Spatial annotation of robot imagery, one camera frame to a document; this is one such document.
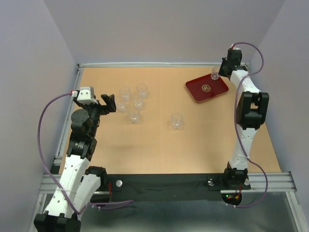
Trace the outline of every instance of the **gray wall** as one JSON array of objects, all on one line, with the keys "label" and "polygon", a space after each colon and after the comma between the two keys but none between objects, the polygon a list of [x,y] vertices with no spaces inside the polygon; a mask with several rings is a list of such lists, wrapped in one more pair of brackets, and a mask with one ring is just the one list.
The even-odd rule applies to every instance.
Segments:
[{"label": "gray wall", "polygon": [[[279,164],[292,171],[296,196],[309,223],[309,1],[286,0],[263,39],[262,72],[252,77],[270,94],[267,126]],[[257,70],[260,57],[251,60]]]},{"label": "gray wall", "polygon": [[234,42],[259,45],[283,2],[45,0],[78,63],[218,62]]},{"label": "gray wall", "polygon": [[[25,232],[43,174],[39,116],[50,99],[72,88],[76,64],[43,0],[2,1],[0,60],[0,230]],[[43,120],[50,164],[68,100],[55,103]]]}]

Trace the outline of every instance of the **logo on tray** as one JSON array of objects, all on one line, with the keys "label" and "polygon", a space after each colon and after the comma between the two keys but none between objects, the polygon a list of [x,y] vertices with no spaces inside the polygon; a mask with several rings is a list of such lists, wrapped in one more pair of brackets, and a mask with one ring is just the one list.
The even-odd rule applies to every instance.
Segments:
[{"label": "logo on tray", "polygon": [[203,86],[202,86],[202,90],[203,90],[204,92],[209,92],[209,91],[211,90],[211,87],[210,87],[209,85],[203,85]]}]

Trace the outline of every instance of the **transparent glass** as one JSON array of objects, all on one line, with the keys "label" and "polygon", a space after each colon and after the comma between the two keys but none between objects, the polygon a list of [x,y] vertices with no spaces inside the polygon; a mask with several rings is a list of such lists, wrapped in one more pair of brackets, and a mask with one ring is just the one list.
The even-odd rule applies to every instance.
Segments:
[{"label": "transparent glass", "polygon": [[141,110],[143,108],[143,99],[139,96],[133,96],[133,103],[134,103],[134,107],[138,110]]},{"label": "transparent glass", "polygon": [[122,96],[117,96],[115,101],[116,101],[117,110],[119,110],[120,112],[126,112],[126,100],[123,99]]},{"label": "transparent glass", "polygon": [[213,67],[212,71],[211,71],[211,78],[212,80],[218,80],[219,79],[219,70],[220,70],[220,66],[216,66]]},{"label": "transparent glass", "polygon": [[124,100],[126,100],[126,101],[130,100],[130,88],[128,86],[122,86],[119,89],[119,93]]},{"label": "transparent glass", "polygon": [[147,97],[148,87],[145,84],[139,84],[138,86],[136,86],[136,90],[141,98],[145,99]]},{"label": "transparent glass", "polygon": [[172,121],[172,127],[177,129],[183,123],[183,116],[181,114],[175,113],[172,115],[171,121]]},{"label": "transparent glass", "polygon": [[135,108],[130,108],[127,112],[130,121],[132,123],[139,123],[140,122],[140,111]]}]

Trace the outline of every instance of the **aluminum frame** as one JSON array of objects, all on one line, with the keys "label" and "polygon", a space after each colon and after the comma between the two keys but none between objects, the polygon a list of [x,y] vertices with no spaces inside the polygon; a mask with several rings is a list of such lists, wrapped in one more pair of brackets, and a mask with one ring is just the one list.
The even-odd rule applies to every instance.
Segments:
[{"label": "aluminum frame", "polygon": [[[73,89],[77,89],[79,87],[84,67],[88,68],[90,67],[203,67],[203,66],[214,66],[214,65],[220,65],[220,63],[153,63],[153,62],[147,63],[146,62],[146,63],[80,64]],[[73,102],[71,101],[64,121],[64,126],[62,129],[57,151],[55,154],[54,165],[61,164],[63,158],[63,152],[65,149],[64,144],[70,131],[69,130],[70,115],[72,114],[73,110],[74,105]],[[287,199],[298,231],[309,232],[302,209],[299,206],[294,193],[296,191],[296,187],[291,173],[268,173],[267,176],[269,178],[269,191],[286,192]],[[244,192],[263,192],[263,189],[265,189],[265,178],[263,174],[260,173],[249,174],[249,178],[251,180],[252,189],[244,190]],[[43,212],[47,195],[54,193],[53,192],[54,189],[56,189],[55,184],[51,183],[51,178],[46,177],[46,175],[44,174],[42,177],[40,191],[38,194],[37,202],[34,208],[28,232],[37,232],[33,224],[34,218],[36,214]],[[105,192],[96,192],[95,194],[105,194]]]}]

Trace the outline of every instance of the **table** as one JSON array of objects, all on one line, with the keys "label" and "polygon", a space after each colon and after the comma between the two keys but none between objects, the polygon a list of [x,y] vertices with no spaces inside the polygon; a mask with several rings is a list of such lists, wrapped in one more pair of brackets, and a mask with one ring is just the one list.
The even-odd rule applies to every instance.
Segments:
[{"label": "table", "polygon": [[[117,99],[121,86],[130,87],[131,93],[136,92],[140,83],[149,88],[140,124],[132,124],[126,113],[101,116],[91,165],[105,167],[108,174],[222,173],[236,141],[233,124],[236,88],[223,78],[229,91],[203,103],[194,102],[185,88],[187,81],[209,74],[211,69],[84,68],[80,86],[93,86],[97,99],[101,94],[115,94]],[[184,117],[178,130],[170,125],[173,113]],[[266,172],[281,171],[265,124],[255,136],[250,157]],[[250,163],[248,171],[261,172]]]}]

